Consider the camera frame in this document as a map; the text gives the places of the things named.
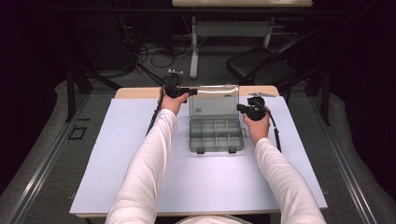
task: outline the table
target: table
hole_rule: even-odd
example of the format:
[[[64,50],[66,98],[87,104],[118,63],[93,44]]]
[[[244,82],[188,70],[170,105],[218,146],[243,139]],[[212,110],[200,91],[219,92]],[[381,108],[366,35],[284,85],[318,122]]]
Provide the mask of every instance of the table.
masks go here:
[[[275,87],[240,87],[240,103],[248,94],[262,92],[280,130],[283,154],[302,173],[320,208],[327,204],[283,97]],[[120,89],[107,111],[70,213],[78,217],[105,217],[120,188],[134,151],[144,139],[159,88]],[[177,132],[158,201],[159,216],[259,214],[279,207],[254,158],[254,144],[235,154],[198,155],[189,149],[189,112],[183,104]],[[275,142],[273,132],[270,139]]]
[[[311,0],[173,0],[174,7],[311,7]],[[192,17],[192,55],[190,78],[198,76],[197,36],[264,36],[267,49],[273,30],[274,18],[269,21],[197,21]]]

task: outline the white sleeve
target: white sleeve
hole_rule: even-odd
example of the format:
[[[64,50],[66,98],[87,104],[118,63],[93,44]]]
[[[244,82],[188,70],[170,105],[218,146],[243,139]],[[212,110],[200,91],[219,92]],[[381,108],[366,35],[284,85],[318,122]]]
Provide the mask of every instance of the white sleeve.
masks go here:
[[[154,223],[158,192],[176,128],[175,114],[161,110],[128,166],[106,223]]]
[[[282,224],[326,223],[304,178],[268,138],[257,143],[256,159],[279,203]]]

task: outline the black chair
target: black chair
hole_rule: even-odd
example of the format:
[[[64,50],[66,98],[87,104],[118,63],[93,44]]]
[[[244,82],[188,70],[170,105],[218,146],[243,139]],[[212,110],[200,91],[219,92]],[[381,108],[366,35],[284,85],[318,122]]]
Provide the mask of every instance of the black chair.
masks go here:
[[[314,30],[297,37],[275,52],[263,47],[242,52],[227,61],[227,70],[240,80],[239,85],[275,86],[281,94],[287,93],[287,102],[291,87],[320,69],[318,65],[301,75],[288,64],[287,59],[291,54],[311,44],[320,33],[320,30]]]

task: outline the table leg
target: table leg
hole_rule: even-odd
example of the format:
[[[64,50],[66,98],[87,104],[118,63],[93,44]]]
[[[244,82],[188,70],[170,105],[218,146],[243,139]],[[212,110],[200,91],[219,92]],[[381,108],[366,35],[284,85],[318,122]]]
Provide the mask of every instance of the table leg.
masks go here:
[[[198,75],[198,46],[197,46],[197,27],[196,17],[192,17],[191,35],[192,35],[192,56],[190,78],[197,78]]]
[[[265,38],[264,38],[264,43],[262,45],[265,49],[268,49],[268,46],[270,44],[270,39],[271,39],[271,34],[272,34],[272,31],[273,31],[274,23],[275,23],[275,18],[271,18],[269,20],[269,22],[268,22],[268,27],[265,27],[266,35],[265,35]]]

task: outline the person's right hand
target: person's right hand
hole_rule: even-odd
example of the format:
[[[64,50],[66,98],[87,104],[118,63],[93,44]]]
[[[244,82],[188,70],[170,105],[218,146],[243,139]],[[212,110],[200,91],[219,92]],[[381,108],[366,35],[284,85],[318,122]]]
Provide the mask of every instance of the person's right hand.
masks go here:
[[[265,117],[257,121],[251,120],[247,114],[243,114],[244,122],[248,127],[248,132],[250,133],[251,140],[253,140],[255,145],[260,139],[268,137],[268,131],[270,129],[270,116],[268,115],[268,113],[271,112],[265,112]]]
[[[183,102],[187,101],[187,99],[189,99],[188,93],[184,93],[183,95],[181,95],[175,99],[171,98],[165,94],[165,96],[163,97],[163,103],[161,105],[161,109],[169,109],[175,115],[177,115],[178,111],[180,110],[181,104],[183,104]]]

